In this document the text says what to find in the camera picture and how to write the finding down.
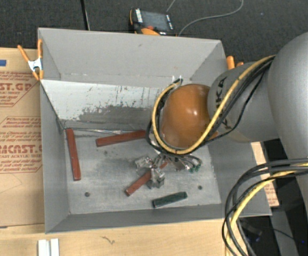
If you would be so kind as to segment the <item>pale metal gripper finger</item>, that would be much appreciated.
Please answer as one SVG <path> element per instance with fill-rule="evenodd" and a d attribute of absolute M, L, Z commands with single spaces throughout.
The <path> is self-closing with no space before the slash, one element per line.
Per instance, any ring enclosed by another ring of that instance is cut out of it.
<path fill-rule="evenodd" d="M 160 188 L 164 185 L 165 173 L 161 169 L 151 169 L 150 179 L 146 185 L 149 189 Z"/>
<path fill-rule="evenodd" d="M 149 156 L 143 156 L 135 160 L 135 165 L 137 170 L 148 169 L 154 165 L 155 161 Z"/>

